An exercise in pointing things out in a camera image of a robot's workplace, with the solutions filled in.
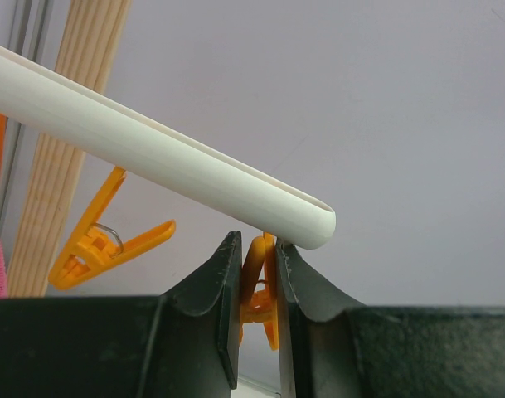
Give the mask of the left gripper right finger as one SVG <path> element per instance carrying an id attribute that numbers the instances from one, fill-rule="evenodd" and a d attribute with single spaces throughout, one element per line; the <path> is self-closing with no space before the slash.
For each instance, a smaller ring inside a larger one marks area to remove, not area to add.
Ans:
<path id="1" fill-rule="evenodd" d="M 370 306 L 279 240 L 284 397 L 505 397 L 505 307 Z"/>

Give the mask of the orange end clothespin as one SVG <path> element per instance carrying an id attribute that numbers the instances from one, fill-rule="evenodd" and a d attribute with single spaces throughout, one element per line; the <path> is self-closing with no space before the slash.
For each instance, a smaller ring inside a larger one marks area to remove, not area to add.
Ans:
<path id="1" fill-rule="evenodd" d="M 262 324 L 269 347 L 279 349 L 277 278 L 274 237 L 267 232 L 255 237 L 240 275 L 240 342 L 245 324 Z"/>

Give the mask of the white plastic clip hanger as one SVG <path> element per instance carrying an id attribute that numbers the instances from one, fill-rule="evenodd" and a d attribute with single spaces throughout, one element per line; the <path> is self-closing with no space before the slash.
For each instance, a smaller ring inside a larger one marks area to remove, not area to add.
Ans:
<path id="1" fill-rule="evenodd" d="M 0 113 L 306 250 L 325 203 L 0 46 Z"/>

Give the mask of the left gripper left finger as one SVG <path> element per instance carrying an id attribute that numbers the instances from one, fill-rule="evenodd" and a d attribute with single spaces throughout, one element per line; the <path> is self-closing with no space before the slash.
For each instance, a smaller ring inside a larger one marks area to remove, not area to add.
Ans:
<path id="1" fill-rule="evenodd" d="M 0 299 L 0 397 L 227 397 L 241 235 L 151 296 Z"/>

